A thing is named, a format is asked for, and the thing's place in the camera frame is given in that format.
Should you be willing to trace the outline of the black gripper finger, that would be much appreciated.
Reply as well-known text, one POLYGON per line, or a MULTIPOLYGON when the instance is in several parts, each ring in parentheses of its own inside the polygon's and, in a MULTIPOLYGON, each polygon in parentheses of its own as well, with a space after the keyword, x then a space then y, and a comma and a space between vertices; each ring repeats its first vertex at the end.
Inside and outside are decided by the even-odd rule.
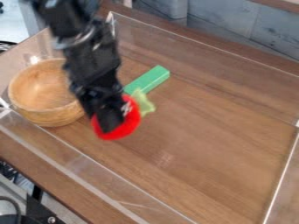
POLYGON ((92 127, 97 133, 108 134, 122 124, 124 106, 125 101, 120 95, 94 100, 92 127))
POLYGON ((85 112, 88 118, 90 118, 94 114, 93 101, 90 99, 81 99, 81 100, 78 100, 78 103, 84 109, 84 112, 85 112))

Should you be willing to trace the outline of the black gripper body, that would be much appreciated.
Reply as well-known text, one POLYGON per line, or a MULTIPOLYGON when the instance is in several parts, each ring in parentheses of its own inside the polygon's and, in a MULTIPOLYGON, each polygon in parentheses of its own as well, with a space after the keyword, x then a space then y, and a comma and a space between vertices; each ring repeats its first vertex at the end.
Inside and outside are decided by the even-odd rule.
POLYGON ((118 102, 122 86, 117 79, 121 59, 110 34, 61 39, 69 74, 69 90, 80 102, 118 102))

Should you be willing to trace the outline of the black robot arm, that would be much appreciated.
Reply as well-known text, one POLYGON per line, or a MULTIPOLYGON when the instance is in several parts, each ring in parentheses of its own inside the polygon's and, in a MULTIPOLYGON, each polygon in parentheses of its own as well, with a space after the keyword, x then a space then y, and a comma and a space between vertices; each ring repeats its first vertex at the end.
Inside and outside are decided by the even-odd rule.
POLYGON ((65 58, 69 91, 88 117, 105 133, 124 122, 122 86, 117 79, 121 59, 117 40, 97 16, 97 0, 28 0, 49 26, 54 48, 65 58))

